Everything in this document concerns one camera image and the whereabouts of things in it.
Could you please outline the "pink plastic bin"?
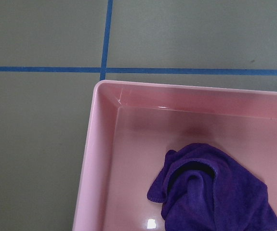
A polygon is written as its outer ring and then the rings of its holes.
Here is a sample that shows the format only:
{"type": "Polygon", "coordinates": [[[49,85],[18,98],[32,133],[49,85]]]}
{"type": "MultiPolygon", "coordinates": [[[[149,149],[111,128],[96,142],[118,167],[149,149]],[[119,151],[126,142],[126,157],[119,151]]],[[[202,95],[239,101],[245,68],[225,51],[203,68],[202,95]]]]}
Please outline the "pink plastic bin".
{"type": "Polygon", "coordinates": [[[277,230],[277,92],[100,81],[73,230],[277,230]]]}

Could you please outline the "purple cloth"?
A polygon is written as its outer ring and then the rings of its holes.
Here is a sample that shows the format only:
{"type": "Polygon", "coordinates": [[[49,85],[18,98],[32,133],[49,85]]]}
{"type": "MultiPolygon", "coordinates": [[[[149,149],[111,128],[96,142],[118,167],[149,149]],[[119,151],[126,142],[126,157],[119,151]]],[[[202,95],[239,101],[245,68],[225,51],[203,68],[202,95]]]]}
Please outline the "purple cloth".
{"type": "Polygon", "coordinates": [[[266,184],[208,144],[169,150],[147,198],[167,231],[277,231],[266,184]]]}

